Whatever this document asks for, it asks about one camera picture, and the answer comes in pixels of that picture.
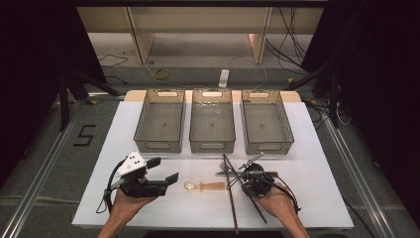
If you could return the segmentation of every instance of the white table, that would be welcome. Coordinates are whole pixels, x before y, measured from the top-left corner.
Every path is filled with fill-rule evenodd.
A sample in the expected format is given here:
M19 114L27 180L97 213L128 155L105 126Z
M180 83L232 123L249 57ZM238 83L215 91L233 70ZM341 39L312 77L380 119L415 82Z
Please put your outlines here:
M227 230L234 228L229 192L227 190L187 191L186 181L226 181L215 177L222 155L191 154L189 150L190 97L187 98L183 149L179 155L159 155L160 166L150 169L148 179L165 179L179 173L178 182L171 185L166 196L161 196L144 207L128 226L150 230ZM235 151L227 155L234 167L252 156L244 149L241 110L234 98L234 117L237 141ZM85 228L101 227L108 218L108 211L96 214L109 176L115 166L132 151L138 151L133 140L142 102L121 102L108 136L83 194L73 225ZM299 217L306 228L350 229L352 219L337 188L330 167L322 151L304 103L284 103L295 142L284 156L264 156L258 161L266 171L277 171L293 190ZM145 159L156 155L143 154ZM240 230L279 229L278 220L261 208L267 224L263 223L251 201L241 191L239 184L232 188Z

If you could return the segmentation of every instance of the printed number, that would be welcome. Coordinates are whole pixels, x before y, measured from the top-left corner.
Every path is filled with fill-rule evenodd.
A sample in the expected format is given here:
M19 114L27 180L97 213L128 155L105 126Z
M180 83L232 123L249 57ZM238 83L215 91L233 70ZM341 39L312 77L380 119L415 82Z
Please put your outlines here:
M89 140L85 144L73 144L73 147L85 147L85 146L90 145L90 142L92 141L93 135L83 135L84 128L86 128L86 127L96 127L96 125L83 125L81 127L80 132L79 132L78 138L89 138Z

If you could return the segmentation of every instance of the storage bin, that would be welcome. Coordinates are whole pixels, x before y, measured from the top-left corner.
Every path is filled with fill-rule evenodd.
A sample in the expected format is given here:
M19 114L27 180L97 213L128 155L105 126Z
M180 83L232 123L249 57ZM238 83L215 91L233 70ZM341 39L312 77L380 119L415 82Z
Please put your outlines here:
M288 153L294 139L278 90L243 90L241 108L248 155Z
M192 91L189 141L192 153L233 153L235 124L229 89Z
M185 90L149 89L134 140L142 153L180 153Z

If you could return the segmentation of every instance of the hand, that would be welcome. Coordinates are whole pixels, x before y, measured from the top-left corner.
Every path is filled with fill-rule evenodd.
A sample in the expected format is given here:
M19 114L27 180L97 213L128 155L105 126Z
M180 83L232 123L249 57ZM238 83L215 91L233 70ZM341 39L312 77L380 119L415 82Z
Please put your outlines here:
M276 185L288 190L288 188L280 182L277 182ZM266 212L276 217L293 237L309 237L305 227L294 210L293 202L290 200L289 196L280 189L272 186L271 190L265 196L254 196L253 200L260 204Z
M154 197L133 198L126 196L121 189L117 190L114 205L108 221L105 223L98 237L115 237L118 232L133 219L133 217L148 203L154 201Z

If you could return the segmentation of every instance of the stick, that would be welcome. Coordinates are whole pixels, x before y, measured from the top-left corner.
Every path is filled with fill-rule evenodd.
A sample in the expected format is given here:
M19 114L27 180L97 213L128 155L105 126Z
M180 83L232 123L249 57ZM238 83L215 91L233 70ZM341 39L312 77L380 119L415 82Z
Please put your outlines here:
M230 184L230 183L231 183L231 182L230 182L230 180L229 180L229 175L228 175L228 172L227 172L227 171L226 171L226 180L228 181L228 184ZM230 196L230 198L231 198L232 215L234 216L235 233L238 235L238 234L239 234L239 230L238 230L238 222L237 222L237 219L236 219L236 212L235 212L234 198L233 198L233 196L232 196L231 187L230 187L229 185L228 185L228 188L229 188L229 196Z
M235 174L235 176L237 177L238 181L241 183L241 185L243 185L244 183L241 181L241 178L238 176L237 172L235 171L234 167L232 166L231 162L229 161L228 157L223 154L223 159L225 160L225 165L226 165L226 161L229 163L229 166L232 169L232 172ZM262 221L264 223L266 223L265 217L263 216L263 213L260 211L259 207L257 206L257 204L253 201L253 199L249 196L251 202L253 203L254 207L256 208L257 212L259 213L260 217L262 218Z

